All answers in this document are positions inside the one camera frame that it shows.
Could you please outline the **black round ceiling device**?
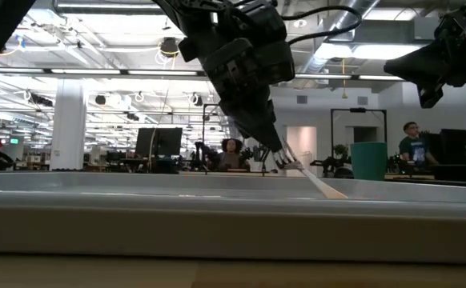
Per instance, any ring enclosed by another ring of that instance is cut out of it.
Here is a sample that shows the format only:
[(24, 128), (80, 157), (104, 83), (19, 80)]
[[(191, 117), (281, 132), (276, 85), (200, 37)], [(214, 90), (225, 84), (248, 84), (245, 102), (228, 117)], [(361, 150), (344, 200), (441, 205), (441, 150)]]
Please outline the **black round ceiling device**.
[(179, 54), (179, 48), (176, 43), (176, 38), (164, 38), (160, 43), (159, 50), (161, 54), (165, 57), (176, 57)]

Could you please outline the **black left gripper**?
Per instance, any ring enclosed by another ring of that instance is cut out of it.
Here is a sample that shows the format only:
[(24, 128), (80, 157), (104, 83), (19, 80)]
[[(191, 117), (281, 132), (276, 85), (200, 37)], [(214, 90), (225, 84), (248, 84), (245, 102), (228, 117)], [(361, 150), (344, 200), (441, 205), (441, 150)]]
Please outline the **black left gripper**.
[(272, 84), (295, 77), (283, 23), (185, 23), (179, 50), (198, 59), (217, 94), (219, 106), (246, 138), (266, 146), (279, 168), (295, 161), (275, 128)]

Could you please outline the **person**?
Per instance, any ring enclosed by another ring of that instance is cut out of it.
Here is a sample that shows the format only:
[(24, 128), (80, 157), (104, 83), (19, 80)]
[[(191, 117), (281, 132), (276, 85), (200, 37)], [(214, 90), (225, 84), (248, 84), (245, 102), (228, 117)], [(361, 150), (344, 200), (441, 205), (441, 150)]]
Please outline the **person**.
[(406, 137), (400, 141), (399, 152), (402, 160), (415, 164), (438, 165), (439, 162), (431, 154), (426, 140), (420, 135), (416, 122), (404, 124), (403, 131)]
[(219, 154), (219, 170), (249, 170), (250, 165), (241, 157), (243, 144), (235, 138), (225, 138), (221, 143), (223, 152)]

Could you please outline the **silver ceiling duct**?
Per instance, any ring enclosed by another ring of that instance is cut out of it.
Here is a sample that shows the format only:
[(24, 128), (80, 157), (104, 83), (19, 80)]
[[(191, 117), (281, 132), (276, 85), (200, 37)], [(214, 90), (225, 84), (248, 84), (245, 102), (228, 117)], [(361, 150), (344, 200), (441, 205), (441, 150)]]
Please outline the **silver ceiling duct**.
[[(371, 12), (380, 0), (340, 0), (341, 6), (350, 6), (357, 10), (362, 18)], [(327, 12), (319, 18), (318, 32), (347, 27), (357, 21), (357, 17), (347, 11)], [(300, 73), (317, 74), (332, 58), (348, 58), (352, 55), (350, 44), (356, 35), (355, 30), (346, 33), (313, 39), (313, 49), (310, 58), (299, 69)]]

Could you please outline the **white square column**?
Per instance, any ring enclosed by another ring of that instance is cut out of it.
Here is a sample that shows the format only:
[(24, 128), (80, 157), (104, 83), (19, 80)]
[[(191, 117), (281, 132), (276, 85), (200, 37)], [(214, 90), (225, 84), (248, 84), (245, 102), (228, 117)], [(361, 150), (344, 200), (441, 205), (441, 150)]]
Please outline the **white square column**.
[(83, 168), (87, 103), (83, 80), (58, 80), (50, 148), (51, 170)]

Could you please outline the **green plastic cup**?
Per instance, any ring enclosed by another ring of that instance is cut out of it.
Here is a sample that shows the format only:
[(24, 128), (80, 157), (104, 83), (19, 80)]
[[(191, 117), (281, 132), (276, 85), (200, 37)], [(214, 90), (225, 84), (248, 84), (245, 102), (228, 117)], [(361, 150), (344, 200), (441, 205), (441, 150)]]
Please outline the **green plastic cup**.
[(352, 172), (356, 180), (383, 181), (387, 171), (386, 142), (351, 144)]

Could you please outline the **white fork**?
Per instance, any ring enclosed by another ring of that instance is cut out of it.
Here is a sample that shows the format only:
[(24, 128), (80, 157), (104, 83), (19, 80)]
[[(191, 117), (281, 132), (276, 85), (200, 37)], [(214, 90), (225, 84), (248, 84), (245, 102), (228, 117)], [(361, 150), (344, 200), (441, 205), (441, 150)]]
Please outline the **white fork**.
[(284, 138), (279, 139), (282, 148), (277, 152), (273, 152), (272, 156), (276, 165), (281, 170), (297, 170), (304, 177), (309, 179), (314, 184), (316, 189), (325, 197), (329, 199), (347, 199), (345, 194), (342, 194), (335, 188), (329, 186), (319, 178), (317, 178), (310, 170), (306, 169), (303, 164), (295, 156), (295, 153), (288, 145)]

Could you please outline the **grey plastic tray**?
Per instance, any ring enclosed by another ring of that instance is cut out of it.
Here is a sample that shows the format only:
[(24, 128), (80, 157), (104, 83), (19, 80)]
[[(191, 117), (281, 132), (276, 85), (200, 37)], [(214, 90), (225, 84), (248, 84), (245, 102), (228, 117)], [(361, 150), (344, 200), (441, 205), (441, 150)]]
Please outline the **grey plastic tray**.
[(466, 263), (466, 187), (0, 173), (0, 253)]

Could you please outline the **black background table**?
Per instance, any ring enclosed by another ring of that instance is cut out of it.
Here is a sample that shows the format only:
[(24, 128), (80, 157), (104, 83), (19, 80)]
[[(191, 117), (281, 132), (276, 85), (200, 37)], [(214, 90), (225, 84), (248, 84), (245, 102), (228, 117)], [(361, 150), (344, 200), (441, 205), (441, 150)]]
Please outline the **black background table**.
[(435, 180), (466, 182), (466, 165), (445, 164), (432, 167)]

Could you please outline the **black computer monitor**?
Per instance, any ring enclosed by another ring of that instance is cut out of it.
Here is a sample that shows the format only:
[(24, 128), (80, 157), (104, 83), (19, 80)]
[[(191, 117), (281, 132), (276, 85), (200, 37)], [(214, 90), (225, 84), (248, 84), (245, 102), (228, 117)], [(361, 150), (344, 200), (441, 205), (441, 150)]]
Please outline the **black computer monitor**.
[(466, 165), (466, 130), (442, 129), (443, 164)]
[(149, 154), (179, 155), (182, 134), (182, 128), (141, 128), (137, 136), (135, 154), (143, 157)]

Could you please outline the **black rectangular stand frame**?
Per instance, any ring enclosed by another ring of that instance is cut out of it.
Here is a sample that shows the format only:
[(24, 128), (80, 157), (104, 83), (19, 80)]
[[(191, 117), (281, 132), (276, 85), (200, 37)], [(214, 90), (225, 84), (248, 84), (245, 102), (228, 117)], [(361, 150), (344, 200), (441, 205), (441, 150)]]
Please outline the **black rectangular stand frame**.
[[(335, 143), (335, 112), (336, 111), (341, 111), (341, 112), (348, 112), (350, 114), (365, 114), (367, 112), (370, 112), (374, 114), (375, 112), (381, 113), (383, 115), (383, 136), (384, 140), (383, 142), (388, 142), (388, 112), (386, 110), (379, 110), (379, 109), (367, 109), (363, 107), (353, 107), (353, 108), (332, 108), (330, 109), (330, 140), (331, 140), (331, 156), (330, 158), (332, 161), (329, 164), (329, 169), (330, 171), (333, 170), (338, 170), (341, 167), (344, 167), (345, 164), (351, 164), (352, 159), (348, 155), (347, 158), (336, 158), (334, 153), (333, 153), (333, 146), (336, 145)], [(349, 144), (344, 144), (348, 146), (348, 152), (350, 151), (350, 145)]]

